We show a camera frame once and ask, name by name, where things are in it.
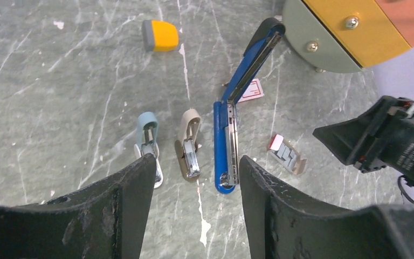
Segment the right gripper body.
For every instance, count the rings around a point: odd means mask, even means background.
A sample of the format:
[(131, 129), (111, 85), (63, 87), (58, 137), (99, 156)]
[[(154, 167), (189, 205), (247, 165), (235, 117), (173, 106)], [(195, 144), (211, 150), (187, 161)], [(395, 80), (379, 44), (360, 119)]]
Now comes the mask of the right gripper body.
[(381, 98), (358, 116), (363, 129), (355, 146), (354, 167), (362, 173), (391, 167), (414, 187), (413, 100)]

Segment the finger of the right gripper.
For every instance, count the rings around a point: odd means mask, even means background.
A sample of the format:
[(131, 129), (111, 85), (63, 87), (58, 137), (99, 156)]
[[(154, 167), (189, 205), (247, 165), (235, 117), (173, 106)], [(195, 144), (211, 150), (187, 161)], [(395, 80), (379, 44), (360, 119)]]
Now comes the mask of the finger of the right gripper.
[(406, 98), (382, 96), (357, 118), (318, 127), (313, 131), (313, 136), (323, 143), (339, 162), (353, 165), (364, 155), (361, 145), (366, 137), (378, 130), (387, 117), (388, 110), (393, 106), (403, 107), (406, 103)]

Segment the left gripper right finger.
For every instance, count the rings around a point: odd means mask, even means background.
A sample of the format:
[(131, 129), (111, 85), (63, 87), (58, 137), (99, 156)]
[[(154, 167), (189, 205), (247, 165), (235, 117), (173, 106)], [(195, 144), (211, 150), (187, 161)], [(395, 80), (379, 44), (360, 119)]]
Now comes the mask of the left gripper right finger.
[(331, 205), (248, 156), (239, 181), (252, 258), (414, 258), (414, 205)]

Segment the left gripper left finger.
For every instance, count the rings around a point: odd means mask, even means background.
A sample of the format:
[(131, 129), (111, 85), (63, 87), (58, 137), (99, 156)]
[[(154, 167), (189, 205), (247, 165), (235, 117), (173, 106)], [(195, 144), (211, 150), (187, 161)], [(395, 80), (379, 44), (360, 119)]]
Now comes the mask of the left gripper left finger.
[(156, 159), (45, 204), (0, 206), (0, 258), (139, 258)]

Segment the cardboard staple tray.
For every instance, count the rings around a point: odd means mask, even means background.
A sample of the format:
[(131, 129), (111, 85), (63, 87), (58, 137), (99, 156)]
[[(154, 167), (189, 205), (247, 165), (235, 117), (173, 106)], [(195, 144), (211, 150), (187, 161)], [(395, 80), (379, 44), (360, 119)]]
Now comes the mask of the cardboard staple tray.
[(302, 159), (300, 152), (298, 152), (282, 135), (274, 135), (267, 152), (290, 173), (299, 175), (304, 172), (307, 160)]

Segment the light blue small stapler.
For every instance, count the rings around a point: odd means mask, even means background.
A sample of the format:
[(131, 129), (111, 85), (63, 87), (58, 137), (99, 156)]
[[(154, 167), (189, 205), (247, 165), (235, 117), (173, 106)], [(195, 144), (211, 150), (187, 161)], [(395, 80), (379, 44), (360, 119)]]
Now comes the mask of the light blue small stapler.
[(134, 152), (139, 159), (145, 154), (152, 154), (156, 159), (156, 176), (154, 188), (159, 188), (164, 180), (159, 162), (159, 146), (157, 143), (158, 121), (153, 112), (144, 112), (139, 115), (136, 127), (136, 144)]

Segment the beige small stapler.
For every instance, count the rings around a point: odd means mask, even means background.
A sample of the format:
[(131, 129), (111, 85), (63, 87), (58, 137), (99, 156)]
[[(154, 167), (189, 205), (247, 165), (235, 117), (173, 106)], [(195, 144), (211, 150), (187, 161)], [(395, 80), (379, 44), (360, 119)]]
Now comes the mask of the beige small stapler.
[(201, 174), (197, 159), (197, 134), (201, 123), (201, 116), (194, 108), (186, 110), (182, 115), (177, 140), (174, 143), (182, 176), (189, 182), (196, 181)]

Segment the orange cube block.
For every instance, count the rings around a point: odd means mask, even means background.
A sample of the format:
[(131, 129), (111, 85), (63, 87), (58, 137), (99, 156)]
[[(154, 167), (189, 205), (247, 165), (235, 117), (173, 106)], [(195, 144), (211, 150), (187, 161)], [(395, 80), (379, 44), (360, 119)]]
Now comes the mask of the orange cube block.
[(170, 52), (179, 46), (176, 26), (156, 20), (144, 20), (141, 26), (144, 49), (147, 52)]

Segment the red white staple box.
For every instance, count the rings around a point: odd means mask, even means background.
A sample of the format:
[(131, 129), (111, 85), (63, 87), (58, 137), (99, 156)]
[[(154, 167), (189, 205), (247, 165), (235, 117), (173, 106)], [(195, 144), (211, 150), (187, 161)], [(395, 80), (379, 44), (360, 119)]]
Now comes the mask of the red white staple box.
[(243, 93), (242, 97), (238, 100), (238, 103), (244, 101), (249, 101), (253, 99), (258, 99), (264, 96), (264, 92), (258, 78), (255, 78), (251, 81), (246, 91)]

